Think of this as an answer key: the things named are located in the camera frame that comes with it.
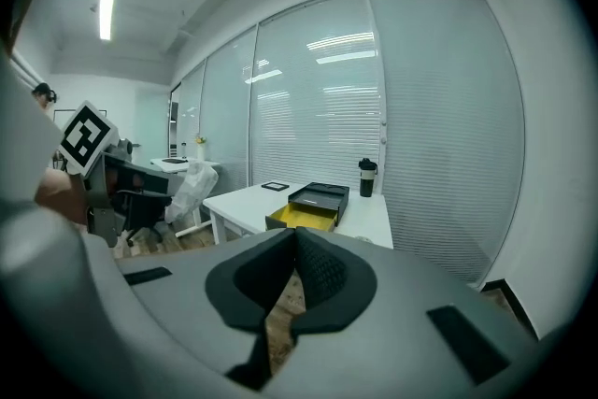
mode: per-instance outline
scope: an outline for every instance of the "white table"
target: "white table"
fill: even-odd
[[[280,183],[288,184],[289,188],[274,192],[255,185],[204,200],[204,206],[210,211],[216,244],[226,241],[224,220],[248,233],[263,232],[265,217],[284,207],[289,202],[291,193],[306,186],[285,181]],[[335,227],[335,233],[364,236],[374,244],[392,249],[391,224],[384,196],[374,193],[371,197],[364,198],[359,192],[351,190],[347,209]]]
[[[174,157],[174,158],[176,158],[177,160],[187,160],[187,158],[183,159],[182,157],[179,157],[179,156]],[[165,173],[177,174],[177,173],[185,172],[189,169],[189,162],[185,162],[184,164],[171,164],[169,162],[165,162],[164,160],[168,160],[168,159],[167,158],[154,158],[152,160],[149,160],[149,162],[151,164],[155,164],[156,166],[158,166],[158,168],[160,168]],[[214,169],[217,169],[221,165],[219,163],[208,162],[206,160],[204,160],[203,163],[210,165]],[[204,228],[206,228],[207,226],[212,224],[211,220],[202,222],[201,215],[199,213],[199,208],[197,208],[196,210],[193,211],[193,222],[195,223],[194,226],[192,226],[191,228],[187,228],[185,230],[176,232],[175,236],[177,238],[180,238],[181,236],[188,235],[189,233],[195,233],[196,231],[203,230]]]
[[[180,156],[173,157],[173,158],[153,158],[149,160],[151,164],[155,164],[158,168],[160,168],[165,173],[181,173],[183,171],[187,171],[189,169],[189,162],[185,162],[184,164],[171,164],[169,162],[165,162],[164,160],[189,160],[188,158],[182,158]],[[220,166],[216,162],[204,162],[209,164],[212,168],[216,166]]]

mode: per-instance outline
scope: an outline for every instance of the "black tablet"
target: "black tablet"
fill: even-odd
[[[282,192],[289,188],[289,185],[285,185],[284,183],[276,183],[274,181],[270,181],[269,183],[264,183],[262,188],[267,188],[268,190],[274,190],[275,192]]]

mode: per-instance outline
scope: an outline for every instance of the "floor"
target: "floor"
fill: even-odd
[[[131,248],[126,245],[124,237],[122,237],[119,240],[119,244],[113,249],[114,257],[118,259],[148,254],[164,254],[215,245],[211,227],[207,227],[197,233],[185,235],[182,238],[175,237],[175,231],[183,230],[191,224],[191,219],[176,222],[174,224],[174,229],[171,229],[164,223],[159,223],[156,229],[162,235],[162,243],[158,243],[156,234],[147,229],[141,230],[134,236],[134,245]],[[227,234],[229,235],[229,241],[238,239],[238,236],[233,232],[227,231]],[[500,290],[483,292],[482,295],[490,301],[493,301],[499,307],[505,309],[513,316],[515,321],[517,320],[513,310],[510,308]],[[278,298],[276,306],[266,318],[270,369],[273,375],[284,364],[292,352],[292,339],[290,335],[291,321],[294,317],[304,313],[305,310],[306,305],[303,297],[301,279],[296,273],[293,273],[287,286]]]

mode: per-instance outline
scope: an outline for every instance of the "yellow box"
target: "yellow box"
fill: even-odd
[[[289,203],[265,218],[266,230],[274,228],[296,228],[306,226],[318,230],[333,231],[336,222],[336,211],[309,207],[298,203]]]

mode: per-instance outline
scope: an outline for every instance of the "thermos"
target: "thermos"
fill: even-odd
[[[377,174],[377,164],[370,162],[369,158],[363,158],[359,162],[359,167],[362,170],[362,181],[359,185],[359,195],[372,196],[374,190],[374,178]]]

